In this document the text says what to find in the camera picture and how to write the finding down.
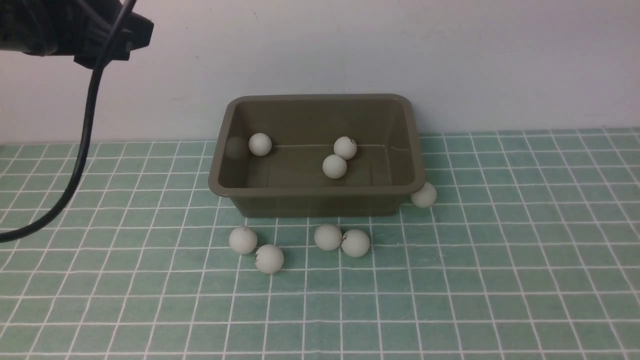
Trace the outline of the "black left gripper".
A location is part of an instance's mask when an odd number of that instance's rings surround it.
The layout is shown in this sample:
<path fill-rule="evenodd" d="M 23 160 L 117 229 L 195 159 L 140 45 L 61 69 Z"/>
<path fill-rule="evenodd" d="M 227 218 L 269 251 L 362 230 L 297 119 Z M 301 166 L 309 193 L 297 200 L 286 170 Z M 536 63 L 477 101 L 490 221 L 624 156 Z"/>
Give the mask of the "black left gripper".
<path fill-rule="evenodd" d="M 94 69 L 116 20 L 125 5 L 121 0 L 40 0 L 48 21 L 39 20 L 40 39 L 35 55 L 70 56 L 74 62 Z M 107 63 L 128 61 L 135 50 L 151 43 L 154 23 L 130 12 L 118 30 Z"/>

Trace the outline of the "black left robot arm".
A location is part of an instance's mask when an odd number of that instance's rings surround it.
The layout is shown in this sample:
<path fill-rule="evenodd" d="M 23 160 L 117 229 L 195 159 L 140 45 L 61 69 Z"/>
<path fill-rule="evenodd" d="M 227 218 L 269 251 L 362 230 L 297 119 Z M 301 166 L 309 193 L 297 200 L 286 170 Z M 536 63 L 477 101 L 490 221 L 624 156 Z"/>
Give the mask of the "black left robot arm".
<path fill-rule="evenodd" d="M 123 9 L 119 0 L 2 0 L 0 48 L 73 57 L 76 64 L 94 69 Z"/>

